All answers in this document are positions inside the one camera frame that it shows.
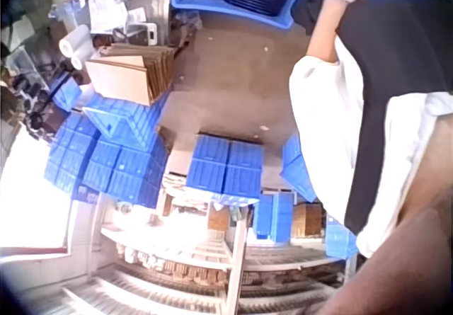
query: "white sleeve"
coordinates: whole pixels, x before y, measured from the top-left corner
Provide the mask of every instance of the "white sleeve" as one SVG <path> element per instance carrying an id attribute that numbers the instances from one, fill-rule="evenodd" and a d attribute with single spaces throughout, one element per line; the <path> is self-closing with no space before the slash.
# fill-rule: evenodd
<path id="1" fill-rule="evenodd" d="M 289 92 L 311 184 L 327 213 L 343 223 L 357 151 L 343 69 L 304 57 L 293 69 Z"/>

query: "table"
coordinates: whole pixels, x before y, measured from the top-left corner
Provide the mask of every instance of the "table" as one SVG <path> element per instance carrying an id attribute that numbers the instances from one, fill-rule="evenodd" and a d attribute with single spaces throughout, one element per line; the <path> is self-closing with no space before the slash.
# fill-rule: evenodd
<path id="1" fill-rule="evenodd" d="M 90 25 L 90 12 L 88 0 L 85 7 L 67 16 L 63 21 L 66 29 L 69 31 L 75 29 L 78 25 Z M 128 11 L 143 7 L 147 23 L 157 24 L 157 41 L 159 45 L 168 44 L 168 35 L 170 31 L 170 0 L 128 0 L 125 2 Z"/>

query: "white paper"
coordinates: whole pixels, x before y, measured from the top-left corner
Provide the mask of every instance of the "white paper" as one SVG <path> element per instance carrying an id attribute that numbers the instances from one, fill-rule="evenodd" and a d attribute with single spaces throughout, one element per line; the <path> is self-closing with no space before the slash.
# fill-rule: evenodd
<path id="1" fill-rule="evenodd" d="M 127 10 L 124 2 L 116 4 L 113 0 L 88 0 L 91 30 L 112 30 L 124 26 Z"/>
<path id="2" fill-rule="evenodd" d="M 145 23 L 147 21 L 147 15 L 144 12 L 144 8 L 136 8 L 127 12 L 128 23 Z"/>

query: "bright light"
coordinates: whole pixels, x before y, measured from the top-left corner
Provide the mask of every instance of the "bright light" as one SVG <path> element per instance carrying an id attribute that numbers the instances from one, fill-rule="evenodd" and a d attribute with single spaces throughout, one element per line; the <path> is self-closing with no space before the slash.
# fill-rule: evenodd
<path id="1" fill-rule="evenodd" d="M 0 246 L 63 246 L 71 201 L 43 177 L 49 151 L 21 128 L 0 181 Z"/>

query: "person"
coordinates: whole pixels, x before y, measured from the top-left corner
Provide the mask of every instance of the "person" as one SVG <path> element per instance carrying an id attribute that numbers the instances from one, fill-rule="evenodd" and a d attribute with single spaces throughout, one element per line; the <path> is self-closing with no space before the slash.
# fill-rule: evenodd
<path id="1" fill-rule="evenodd" d="M 323 0 L 294 67 L 311 184 L 369 258 L 322 315 L 435 314 L 451 301 L 452 7 Z"/>

